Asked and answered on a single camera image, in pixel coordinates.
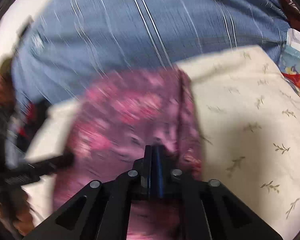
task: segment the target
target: beige pillow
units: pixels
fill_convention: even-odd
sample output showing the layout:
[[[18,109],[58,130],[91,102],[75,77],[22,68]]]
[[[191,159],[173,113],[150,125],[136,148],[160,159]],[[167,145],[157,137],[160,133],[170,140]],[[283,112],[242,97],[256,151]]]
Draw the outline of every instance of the beige pillow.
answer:
[[[219,179],[292,240],[300,230],[300,97],[258,46],[178,66],[193,82],[203,179]]]

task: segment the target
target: black metal bracket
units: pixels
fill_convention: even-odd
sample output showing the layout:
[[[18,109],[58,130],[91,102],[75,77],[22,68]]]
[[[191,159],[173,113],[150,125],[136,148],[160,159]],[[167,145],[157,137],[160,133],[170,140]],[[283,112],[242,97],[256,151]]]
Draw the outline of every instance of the black metal bracket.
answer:
[[[23,198],[21,186],[38,182],[40,176],[55,173],[57,170],[70,166],[74,156],[71,152],[64,152],[62,156],[57,156],[49,160],[37,163],[24,164],[13,170],[0,172],[0,203],[2,204],[4,216],[10,225],[9,232],[0,225],[0,239],[22,239],[23,236],[13,227],[16,220],[17,210],[21,210],[26,205]]]
[[[176,200],[186,240],[281,240],[270,226],[218,180],[193,180],[174,168],[164,146],[147,146],[145,156],[116,180],[94,180],[30,232],[25,240],[124,240],[131,200]]]

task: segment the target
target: blue bedsheet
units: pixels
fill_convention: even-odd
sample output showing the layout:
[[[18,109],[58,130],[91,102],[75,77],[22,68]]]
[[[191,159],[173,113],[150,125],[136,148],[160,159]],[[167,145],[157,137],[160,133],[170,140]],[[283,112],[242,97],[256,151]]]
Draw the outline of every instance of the blue bedsheet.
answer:
[[[259,44],[276,62],[288,28],[278,0],[51,0],[13,62],[17,107],[78,97],[109,70],[238,46]]]

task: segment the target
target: bedding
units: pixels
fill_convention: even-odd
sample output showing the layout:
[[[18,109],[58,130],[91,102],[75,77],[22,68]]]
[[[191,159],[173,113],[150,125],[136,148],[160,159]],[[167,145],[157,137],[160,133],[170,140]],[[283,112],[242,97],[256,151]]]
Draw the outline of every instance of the bedding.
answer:
[[[177,167],[201,177],[200,137],[189,79],[170,68],[111,72],[82,99],[66,147],[74,165],[57,172],[54,209],[91,180],[114,180],[143,158],[146,145],[163,144]],[[178,231],[176,205],[135,202],[127,239],[172,239]]]
[[[192,81],[202,179],[219,179],[284,240],[294,239],[300,231],[300,97],[260,47],[178,66]]]
[[[15,58],[17,101],[55,104],[109,70],[247,44],[276,61],[288,28],[278,0],[51,0]]]

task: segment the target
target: pink cloth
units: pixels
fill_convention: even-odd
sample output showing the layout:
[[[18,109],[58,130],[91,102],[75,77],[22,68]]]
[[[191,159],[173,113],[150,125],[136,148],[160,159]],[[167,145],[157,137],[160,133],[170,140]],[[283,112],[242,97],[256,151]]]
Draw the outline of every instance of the pink cloth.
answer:
[[[146,145],[161,143],[178,167],[201,178],[201,146],[190,80],[178,69],[112,72],[87,91],[67,147],[71,168],[58,173],[54,208],[91,180],[114,180],[144,155]],[[127,239],[172,239],[178,227],[175,205],[135,203]]]

